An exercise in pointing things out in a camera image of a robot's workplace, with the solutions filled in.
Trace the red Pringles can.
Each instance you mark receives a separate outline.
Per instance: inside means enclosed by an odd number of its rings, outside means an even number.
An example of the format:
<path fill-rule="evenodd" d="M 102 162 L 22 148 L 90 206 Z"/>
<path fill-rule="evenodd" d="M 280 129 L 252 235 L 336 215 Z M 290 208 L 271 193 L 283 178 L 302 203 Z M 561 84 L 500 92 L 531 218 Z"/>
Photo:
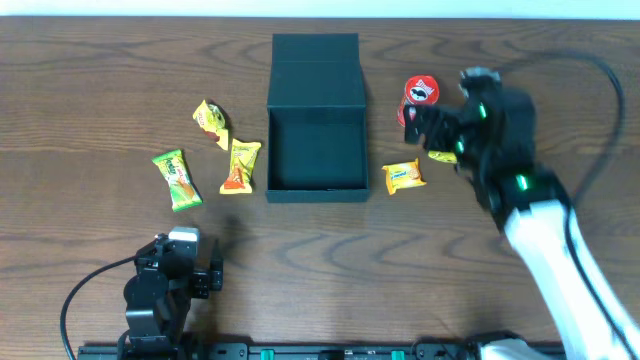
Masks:
<path fill-rule="evenodd" d="M 403 95 L 397 109 L 397 121 L 404 127 L 406 116 L 404 108 L 413 105 L 434 105 L 440 96 L 437 80 L 431 75 L 415 75 L 410 77 L 404 86 Z"/>

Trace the orange Julie's cracker packet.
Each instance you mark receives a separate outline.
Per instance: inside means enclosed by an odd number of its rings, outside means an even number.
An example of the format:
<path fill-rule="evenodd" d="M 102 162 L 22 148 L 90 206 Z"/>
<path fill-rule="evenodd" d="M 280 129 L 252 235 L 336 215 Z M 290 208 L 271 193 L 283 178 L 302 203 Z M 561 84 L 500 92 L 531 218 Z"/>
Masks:
<path fill-rule="evenodd" d="M 399 189 L 407 189 L 425 186 L 422 179 L 419 159 L 413 161 L 383 165 L 385 172 L 385 184 L 390 195 L 394 195 Z"/>

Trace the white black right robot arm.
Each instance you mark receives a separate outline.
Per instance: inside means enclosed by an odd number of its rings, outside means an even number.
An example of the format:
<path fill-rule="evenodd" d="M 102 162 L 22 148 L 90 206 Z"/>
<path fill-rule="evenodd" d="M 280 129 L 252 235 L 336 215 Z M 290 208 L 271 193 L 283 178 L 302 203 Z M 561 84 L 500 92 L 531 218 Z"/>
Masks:
<path fill-rule="evenodd" d="M 456 157 L 480 206 L 523 260 L 572 359 L 636 359 L 639 327 L 584 242 L 573 201 L 535 158 L 536 113 L 517 89 L 472 92 L 460 108 L 404 109 L 405 140 Z"/>

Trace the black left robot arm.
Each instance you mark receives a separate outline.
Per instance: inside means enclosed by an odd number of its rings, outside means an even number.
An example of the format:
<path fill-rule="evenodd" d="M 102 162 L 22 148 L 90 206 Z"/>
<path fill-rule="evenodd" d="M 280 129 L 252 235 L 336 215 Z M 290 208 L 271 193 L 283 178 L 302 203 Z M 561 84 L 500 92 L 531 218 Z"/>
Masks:
<path fill-rule="evenodd" d="M 223 287 L 224 260 L 218 245 L 209 264 L 196 265 L 199 243 L 166 234 L 136 253 L 136 275 L 123 290 L 129 329 L 117 341 L 118 359 L 196 359 L 197 341 L 184 333 L 193 299 L 207 299 Z"/>

